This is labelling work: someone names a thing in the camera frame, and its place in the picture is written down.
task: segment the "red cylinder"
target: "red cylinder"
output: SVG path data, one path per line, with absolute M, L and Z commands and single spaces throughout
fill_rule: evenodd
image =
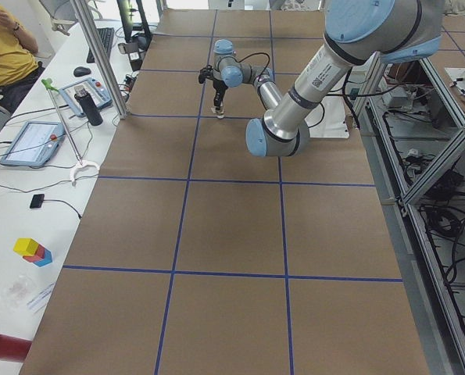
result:
M 0 360 L 23 362 L 31 344 L 30 340 L 0 334 Z

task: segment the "black bottle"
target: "black bottle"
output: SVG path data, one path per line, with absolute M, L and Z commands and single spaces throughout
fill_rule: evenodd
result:
M 83 86 L 76 86 L 74 90 L 76 91 L 74 97 L 83 109 L 83 113 L 88 118 L 90 124 L 94 127 L 100 125 L 103 122 L 103 119 L 102 116 L 100 116 L 100 112 L 93 102 L 93 98 L 90 93 L 86 91 Z

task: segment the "toy block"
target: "toy block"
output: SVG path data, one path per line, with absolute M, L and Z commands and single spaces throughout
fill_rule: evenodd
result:
M 13 251 L 21 256 L 32 256 L 36 254 L 39 244 L 32 238 L 19 238 L 16 240 Z
M 24 258 L 30 263 L 39 262 L 45 258 L 45 251 L 46 249 L 43 246 L 39 245 L 38 250 L 36 250 L 36 254 L 30 256 L 23 256 L 22 258 Z
M 40 260 L 39 262 L 34 262 L 34 265 L 38 267 L 43 267 L 51 262 L 52 262 L 52 253 L 49 250 L 45 249 L 45 257 L 43 258 L 43 260 Z

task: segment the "person's hand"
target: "person's hand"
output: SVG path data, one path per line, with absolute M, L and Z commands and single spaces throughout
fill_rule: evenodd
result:
M 7 12 L 0 10 L 0 26 L 13 30 L 16 26 L 16 21 Z

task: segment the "keyboard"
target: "keyboard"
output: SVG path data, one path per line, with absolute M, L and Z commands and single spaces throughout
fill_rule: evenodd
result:
M 106 51 L 107 58 L 110 58 L 110 51 L 113 48 L 113 39 L 114 39 L 114 27 L 101 27 L 97 29 L 98 35 L 100 36 L 100 40 L 102 41 L 102 45 L 104 46 L 104 50 Z M 95 57 L 93 57 L 93 52 L 88 52 L 88 57 L 86 58 L 87 63 L 94 63 Z

